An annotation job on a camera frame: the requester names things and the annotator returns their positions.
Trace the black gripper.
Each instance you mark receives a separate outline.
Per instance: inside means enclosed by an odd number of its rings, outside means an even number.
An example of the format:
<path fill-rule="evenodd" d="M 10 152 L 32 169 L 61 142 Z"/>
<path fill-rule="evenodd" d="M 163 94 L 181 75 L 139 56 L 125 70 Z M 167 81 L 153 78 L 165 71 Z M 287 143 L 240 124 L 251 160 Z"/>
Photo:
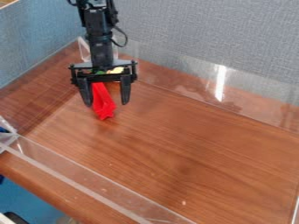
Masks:
<path fill-rule="evenodd" d="M 89 62 L 69 65 L 70 83 L 78 87 L 84 104 L 90 107 L 93 102 L 93 82 L 120 82 L 121 103 L 128 104 L 131 97 L 131 83 L 136 81 L 135 60 L 115 59 L 111 66 L 92 66 Z"/>

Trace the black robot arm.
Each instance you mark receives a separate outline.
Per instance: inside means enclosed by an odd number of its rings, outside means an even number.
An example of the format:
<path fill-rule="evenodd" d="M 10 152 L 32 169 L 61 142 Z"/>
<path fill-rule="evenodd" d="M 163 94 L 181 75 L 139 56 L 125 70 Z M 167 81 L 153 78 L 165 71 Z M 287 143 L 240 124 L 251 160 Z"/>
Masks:
<path fill-rule="evenodd" d="M 113 0 L 66 0 L 78 11 L 81 26 L 90 54 L 90 62 L 69 65 L 70 84 L 78 88 L 81 99 L 89 107 L 93 104 L 92 84 L 117 81 L 121 103 L 128 104 L 131 84 L 136 81 L 136 61 L 113 57 L 113 45 L 124 47 L 113 39 L 112 30 L 117 27 L 117 10 Z"/>

